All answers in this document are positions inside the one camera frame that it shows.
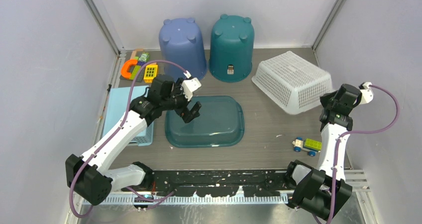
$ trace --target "lego block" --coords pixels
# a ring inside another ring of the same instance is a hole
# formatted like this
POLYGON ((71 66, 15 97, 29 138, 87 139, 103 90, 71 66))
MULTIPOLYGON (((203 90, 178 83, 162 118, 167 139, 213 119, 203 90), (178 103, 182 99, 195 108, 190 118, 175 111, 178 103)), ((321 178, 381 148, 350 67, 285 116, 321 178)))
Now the lego block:
POLYGON ((132 59, 135 59, 136 53, 137 53, 138 51, 144 51, 144 49, 142 49, 142 48, 138 48, 138 49, 135 49, 134 51, 132 51, 132 54, 130 55, 130 59, 131 59, 131 60, 132 60, 132 59))
POLYGON ((141 56, 139 57, 138 61, 148 62, 149 61, 149 53, 148 52, 143 52, 141 54, 141 56))
POLYGON ((136 76, 136 74, 138 74, 139 69, 141 69, 140 66, 135 66, 135 68, 133 68, 132 75, 129 78, 131 81, 133 81, 133 79, 135 79, 135 76, 136 76))
POLYGON ((152 63, 145 67, 144 81, 146 83, 152 83, 152 80, 158 74, 158 65, 157 63, 152 63))
POLYGON ((321 142, 318 142, 316 140, 307 138, 306 141, 305 141, 304 147, 305 148, 312 149, 312 150, 316 150, 316 151, 321 151, 321 149, 322 149, 322 143, 321 142))

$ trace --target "teal plastic tray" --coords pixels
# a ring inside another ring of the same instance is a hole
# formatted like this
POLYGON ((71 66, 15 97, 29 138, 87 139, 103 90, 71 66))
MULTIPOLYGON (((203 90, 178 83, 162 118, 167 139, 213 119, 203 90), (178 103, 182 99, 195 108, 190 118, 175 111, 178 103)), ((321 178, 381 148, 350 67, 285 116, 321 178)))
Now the teal plastic tray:
POLYGON ((242 107, 229 96, 193 97, 189 109, 201 102, 200 116, 190 123, 173 111, 166 114, 167 140, 178 148, 228 147, 245 133, 242 107))

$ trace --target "green toy block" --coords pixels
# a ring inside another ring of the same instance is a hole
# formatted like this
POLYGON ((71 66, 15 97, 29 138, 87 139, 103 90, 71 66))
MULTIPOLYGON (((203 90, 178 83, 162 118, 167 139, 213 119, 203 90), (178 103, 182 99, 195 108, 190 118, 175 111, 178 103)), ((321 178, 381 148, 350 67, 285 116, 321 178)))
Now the green toy block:
POLYGON ((135 68, 133 68, 132 75, 129 78, 131 81, 135 79, 135 76, 138 73, 139 69, 141 69, 141 66, 135 66, 135 68))
POLYGON ((143 52, 141 56, 138 58, 138 61, 148 62, 149 61, 149 53, 143 52))
POLYGON ((305 141, 304 147, 305 148, 311 148, 311 149, 316 150, 316 151, 321 151, 322 143, 318 142, 316 140, 307 138, 306 141, 305 141))

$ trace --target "colorful toy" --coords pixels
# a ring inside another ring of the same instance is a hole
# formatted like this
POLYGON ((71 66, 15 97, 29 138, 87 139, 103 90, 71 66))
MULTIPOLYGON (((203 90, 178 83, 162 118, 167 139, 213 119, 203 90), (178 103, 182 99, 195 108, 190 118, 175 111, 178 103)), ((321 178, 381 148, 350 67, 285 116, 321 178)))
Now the colorful toy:
POLYGON ((295 152, 300 152, 302 149, 308 152, 308 155, 314 157, 318 152, 321 151, 322 143, 316 140, 307 138, 304 142, 301 137, 297 137, 295 141, 292 142, 293 150, 295 152))
POLYGON ((141 56, 138 58, 138 61, 148 62, 149 61, 149 53, 148 52, 143 52, 141 54, 141 56))
POLYGON ((135 70, 137 64, 138 64, 138 60, 136 60, 136 59, 130 59, 130 60, 126 61, 123 64, 123 67, 121 68, 121 71, 120 71, 121 76, 125 79, 131 80, 132 73, 134 73, 136 75, 136 72, 133 72, 133 70, 135 70))
POLYGON ((145 67, 144 81, 145 83, 152 83, 152 80, 158 74, 158 65, 157 63, 149 64, 145 67))
POLYGON ((130 55, 130 59, 132 60, 132 59, 135 59, 135 56, 136 56, 136 54, 138 53, 138 51, 144 51, 144 49, 142 49, 142 48, 138 48, 138 49, 135 49, 134 51, 132 51, 132 54, 130 55))

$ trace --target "gray tabletop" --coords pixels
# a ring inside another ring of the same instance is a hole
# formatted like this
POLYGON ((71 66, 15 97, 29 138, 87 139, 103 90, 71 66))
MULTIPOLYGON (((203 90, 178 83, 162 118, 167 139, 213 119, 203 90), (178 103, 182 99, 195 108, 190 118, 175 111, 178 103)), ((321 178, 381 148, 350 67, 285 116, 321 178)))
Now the gray tabletop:
MULTIPOLYGON (((225 83, 214 78, 210 72, 201 80, 202 88, 195 95, 231 96, 241 106, 245 118, 243 139, 232 147, 176 148, 164 133, 165 113, 154 122, 153 143, 143 147, 127 147, 117 157, 112 168, 124 167, 140 161, 152 169, 286 169, 296 159, 316 166, 319 154, 310 157, 305 151, 293 151, 292 141, 297 137, 321 141, 319 115, 321 107, 289 115, 268 98, 251 78, 259 62, 292 51, 316 64, 310 48, 254 49, 252 72, 243 81, 225 83)), ((160 51, 150 51, 151 60, 162 59, 160 51)), ((120 80, 119 87, 130 86, 131 81, 120 80)), ((345 168, 349 168, 348 159, 345 168)))

